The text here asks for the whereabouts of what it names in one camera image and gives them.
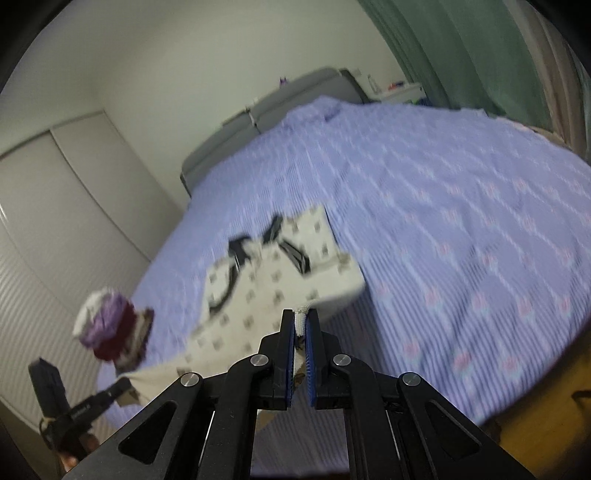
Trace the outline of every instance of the bed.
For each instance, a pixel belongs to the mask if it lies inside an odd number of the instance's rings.
[[[143,366],[183,349],[228,238],[321,203],[367,282],[324,326],[345,351],[390,375],[420,373],[478,424],[543,379],[591,311],[591,169],[481,111],[366,103],[350,75],[323,69],[191,154],[189,208],[132,298],[155,310]],[[114,379],[104,364],[98,387]],[[120,427],[137,411],[106,415]],[[503,445],[519,422],[499,419]],[[347,469],[341,415],[309,410],[305,388],[256,436],[253,475]]]

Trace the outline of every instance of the black strap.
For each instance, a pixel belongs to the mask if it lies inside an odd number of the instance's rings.
[[[281,230],[281,224],[283,223],[283,217],[281,215],[275,214],[273,219],[271,220],[271,224],[265,233],[262,234],[262,244],[271,243],[273,240],[276,240],[277,236],[279,235],[279,230]]]
[[[242,268],[247,260],[251,259],[242,246],[246,240],[250,239],[251,237],[249,235],[241,235],[228,242],[228,256],[234,257],[238,270]]]
[[[302,275],[310,272],[310,257],[303,251],[298,250],[293,244],[287,240],[281,241],[279,248],[287,255],[287,258],[295,265]]]

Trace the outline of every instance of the gray headboard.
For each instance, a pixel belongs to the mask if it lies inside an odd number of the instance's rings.
[[[250,110],[225,122],[185,159],[181,181],[189,195],[214,165],[276,126],[292,108],[310,103],[321,95],[350,103],[370,101],[348,70],[323,68],[287,83],[259,100]]]

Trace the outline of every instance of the white wall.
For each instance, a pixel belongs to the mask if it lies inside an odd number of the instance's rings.
[[[227,117],[323,67],[360,68],[379,84],[404,75],[357,0],[202,0],[179,7],[108,72],[111,121],[173,199],[186,156]]]
[[[0,155],[102,109],[97,81],[186,0],[74,0],[33,41],[0,93]]]

